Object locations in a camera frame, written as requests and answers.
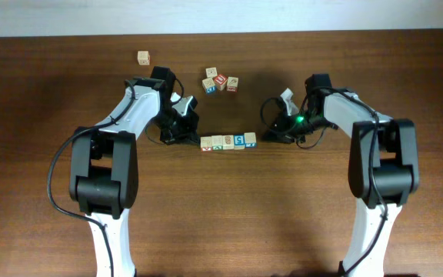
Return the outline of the wooden block red side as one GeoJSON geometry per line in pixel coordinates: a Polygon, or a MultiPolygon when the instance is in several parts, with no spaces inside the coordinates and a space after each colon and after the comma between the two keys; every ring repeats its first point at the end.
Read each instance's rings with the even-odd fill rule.
{"type": "Polygon", "coordinates": [[[212,150],[212,137],[203,136],[200,138],[200,149],[203,152],[208,152],[212,150]]]}

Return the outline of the wooden block red corner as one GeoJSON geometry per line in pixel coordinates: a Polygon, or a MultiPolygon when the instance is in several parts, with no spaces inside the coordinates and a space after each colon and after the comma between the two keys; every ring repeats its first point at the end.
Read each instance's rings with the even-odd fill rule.
{"type": "Polygon", "coordinates": [[[245,147],[246,148],[256,148],[257,147],[257,136],[254,132],[246,132],[245,137],[245,147]]]}

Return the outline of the wooden block green side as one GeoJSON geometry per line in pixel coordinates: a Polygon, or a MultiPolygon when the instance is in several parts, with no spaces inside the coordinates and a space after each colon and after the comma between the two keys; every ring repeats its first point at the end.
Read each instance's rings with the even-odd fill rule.
{"type": "Polygon", "coordinates": [[[222,135],[213,135],[212,136],[212,150],[220,151],[223,149],[223,136],[222,135]]]}

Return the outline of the wooden block blue corner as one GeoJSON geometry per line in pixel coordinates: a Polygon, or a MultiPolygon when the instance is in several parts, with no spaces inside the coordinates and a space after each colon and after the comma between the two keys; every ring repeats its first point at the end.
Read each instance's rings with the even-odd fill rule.
{"type": "Polygon", "coordinates": [[[234,150],[242,150],[245,148],[245,136],[243,134],[234,135],[234,150]]]}

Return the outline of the plain wooden picture block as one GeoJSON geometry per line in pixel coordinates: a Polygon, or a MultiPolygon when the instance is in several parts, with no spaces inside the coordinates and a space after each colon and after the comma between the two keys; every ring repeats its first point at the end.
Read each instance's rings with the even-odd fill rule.
{"type": "Polygon", "coordinates": [[[232,150],[235,148],[234,136],[233,135],[223,135],[222,136],[222,149],[232,150]]]}

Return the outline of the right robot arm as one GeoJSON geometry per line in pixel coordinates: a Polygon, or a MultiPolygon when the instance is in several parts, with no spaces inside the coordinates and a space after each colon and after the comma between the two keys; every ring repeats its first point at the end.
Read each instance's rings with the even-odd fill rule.
{"type": "Polygon", "coordinates": [[[415,124],[365,104],[346,88],[311,86],[301,106],[286,89],[273,100],[280,114],[268,131],[296,144],[318,129],[341,129],[350,139],[348,184],[355,223],[339,276],[383,276],[391,231],[409,195],[419,187],[415,124]]]}

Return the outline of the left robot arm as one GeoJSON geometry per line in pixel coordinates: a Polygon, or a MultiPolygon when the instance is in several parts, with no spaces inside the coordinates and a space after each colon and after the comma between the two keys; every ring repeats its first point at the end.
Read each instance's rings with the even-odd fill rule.
{"type": "Polygon", "coordinates": [[[92,230],[99,276],[135,276],[128,216],[138,194],[137,140],[157,125],[165,145],[193,144],[198,116],[193,96],[174,92],[172,78],[134,78],[107,118],[72,138],[69,193],[92,230]]]}

